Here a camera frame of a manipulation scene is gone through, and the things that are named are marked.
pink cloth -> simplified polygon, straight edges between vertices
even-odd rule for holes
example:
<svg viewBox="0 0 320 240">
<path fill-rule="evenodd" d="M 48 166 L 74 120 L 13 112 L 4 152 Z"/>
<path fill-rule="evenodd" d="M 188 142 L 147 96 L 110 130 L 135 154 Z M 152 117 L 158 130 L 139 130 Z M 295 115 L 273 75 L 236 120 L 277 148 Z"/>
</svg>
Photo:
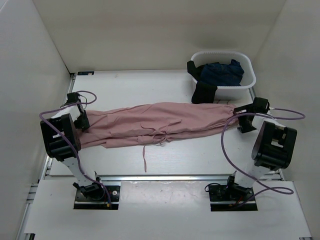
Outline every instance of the pink cloth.
<svg viewBox="0 0 320 240">
<path fill-rule="evenodd" d="M 90 128 L 80 132 L 83 148 L 158 144 L 218 134 L 234 105 L 160 102 L 109 111 L 87 110 Z"/>
</svg>

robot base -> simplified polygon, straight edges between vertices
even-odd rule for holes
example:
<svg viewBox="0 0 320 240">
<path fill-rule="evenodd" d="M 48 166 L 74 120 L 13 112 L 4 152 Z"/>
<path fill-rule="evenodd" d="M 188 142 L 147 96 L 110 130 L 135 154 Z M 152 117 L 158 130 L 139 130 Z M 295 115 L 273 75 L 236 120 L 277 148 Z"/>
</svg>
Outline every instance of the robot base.
<svg viewBox="0 0 320 240">
<path fill-rule="evenodd" d="M 76 190 L 73 209 L 90 209 L 90 210 L 118 210 L 120 198 L 120 186 L 106 186 L 111 198 L 111 207 L 108 206 L 108 198 L 106 195 L 100 199 L 85 197 L 80 190 Z"/>
<path fill-rule="evenodd" d="M 209 197 L 211 212 L 223 212 L 223 211 L 257 211 L 257 204 L 255 198 L 248 201 L 244 205 L 237 207 L 235 203 L 240 199 L 241 195 L 221 194 L 226 189 L 227 185 L 210 185 Z M 238 204 L 247 200 L 254 194 L 253 189 L 245 196 Z"/>
</svg>

gray wall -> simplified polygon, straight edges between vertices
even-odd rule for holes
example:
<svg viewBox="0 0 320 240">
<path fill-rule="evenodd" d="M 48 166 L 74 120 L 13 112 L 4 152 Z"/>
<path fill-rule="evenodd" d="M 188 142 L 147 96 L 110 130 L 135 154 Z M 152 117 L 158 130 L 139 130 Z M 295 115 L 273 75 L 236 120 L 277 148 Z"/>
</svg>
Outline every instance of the gray wall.
<svg viewBox="0 0 320 240">
<path fill-rule="evenodd" d="M 258 96 L 269 98 L 273 107 L 307 115 L 285 123 L 298 130 L 298 138 L 284 173 L 294 181 L 315 239 L 320 239 L 319 44 L 320 1 L 287 0 L 253 64 Z"/>
<path fill-rule="evenodd" d="M 185 69 L 201 50 L 253 59 L 285 0 L 33 0 L 66 66 Z"/>
<path fill-rule="evenodd" d="M 39 112 L 61 105 L 70 77 L 31 0 L 0 2 L 0 239 L 17 234 L 45 159 Z"/>
</svg>

white laundry basket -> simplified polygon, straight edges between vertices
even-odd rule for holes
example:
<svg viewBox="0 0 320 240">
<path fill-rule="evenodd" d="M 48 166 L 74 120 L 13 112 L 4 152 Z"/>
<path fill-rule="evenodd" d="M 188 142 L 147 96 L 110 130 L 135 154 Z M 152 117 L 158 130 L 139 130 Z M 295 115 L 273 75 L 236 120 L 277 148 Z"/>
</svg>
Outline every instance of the white laundry basket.
<svg viewBox="0 0 320 240">
<path fill-rule="evenodd" d="M 241 86 L 218 86 L 214 96 L 214 99 L 216 100 L 241 99 L 246 94 L 247 89 L 252 88 L 255 85 L 256 76 L 250 59 L 245 54 L 238 51 L 199 51 L 191 57 L 196 68 L 204 64 L 216 62 L 230 64 L 232 59 L 237 60 L 244 70 L 240 82 Z M 197 80 L 192 78 L 192 83 L 193 89 L 195 90 Z"/>
</svg>

dark blue clothing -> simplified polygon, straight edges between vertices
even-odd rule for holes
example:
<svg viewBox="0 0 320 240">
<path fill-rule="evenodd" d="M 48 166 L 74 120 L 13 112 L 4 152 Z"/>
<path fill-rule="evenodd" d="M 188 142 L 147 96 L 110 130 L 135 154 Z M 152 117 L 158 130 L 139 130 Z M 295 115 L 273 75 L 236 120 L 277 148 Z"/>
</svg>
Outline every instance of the dark blue clothing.
<svg viewBox="0 0 320 240">
<path fill-rule="evenodd" d="M 244 72 L 240 62 L 234 59 L 230 64 L 209 63 L 204 65 L 200 80 L 214 86 L 240 86 Z"/>
</svg>

